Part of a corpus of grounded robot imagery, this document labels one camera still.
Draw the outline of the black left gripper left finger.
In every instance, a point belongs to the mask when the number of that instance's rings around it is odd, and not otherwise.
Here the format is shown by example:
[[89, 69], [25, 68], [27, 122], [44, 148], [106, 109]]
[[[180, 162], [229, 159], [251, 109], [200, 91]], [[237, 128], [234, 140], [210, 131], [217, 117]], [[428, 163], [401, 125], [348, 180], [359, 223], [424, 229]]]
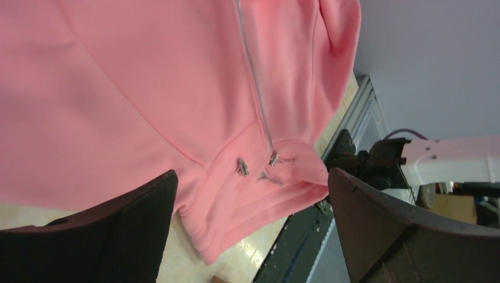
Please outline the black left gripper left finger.
[[1, 230], [1, 281], [155, 282], [177, 185], [170, 170], [47, 225]]

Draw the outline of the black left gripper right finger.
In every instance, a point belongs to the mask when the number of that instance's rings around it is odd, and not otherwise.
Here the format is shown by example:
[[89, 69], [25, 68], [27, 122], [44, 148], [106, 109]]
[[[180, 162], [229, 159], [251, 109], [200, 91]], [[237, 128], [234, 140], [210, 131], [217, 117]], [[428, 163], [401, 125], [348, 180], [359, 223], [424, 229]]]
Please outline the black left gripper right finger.
[[499, 230], [446, 218], [341, 169], [330, 203], [351, 282], [498, 282]]

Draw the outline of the pink zip-up jacket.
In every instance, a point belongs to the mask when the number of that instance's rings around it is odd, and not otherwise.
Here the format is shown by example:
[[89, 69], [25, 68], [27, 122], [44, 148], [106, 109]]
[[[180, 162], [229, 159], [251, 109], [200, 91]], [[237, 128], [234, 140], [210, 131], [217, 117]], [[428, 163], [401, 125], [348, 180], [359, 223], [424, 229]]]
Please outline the pink zip-up jacket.
[[328, 195], [360, 24], [359, 1], [2, 1], [1, 202], [87, 209], [174, 170], [213, 264]]

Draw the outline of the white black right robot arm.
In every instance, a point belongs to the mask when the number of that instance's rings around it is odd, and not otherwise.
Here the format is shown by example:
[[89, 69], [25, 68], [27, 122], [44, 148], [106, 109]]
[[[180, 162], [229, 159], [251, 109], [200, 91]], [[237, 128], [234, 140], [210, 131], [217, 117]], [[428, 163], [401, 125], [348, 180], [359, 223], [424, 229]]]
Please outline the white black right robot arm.
[[499, 136], [383, 139], [357, 152], [350, 133], [344, 133], [325, 161], [327, 168], [339, 168], [377, 190], [499, 182]]

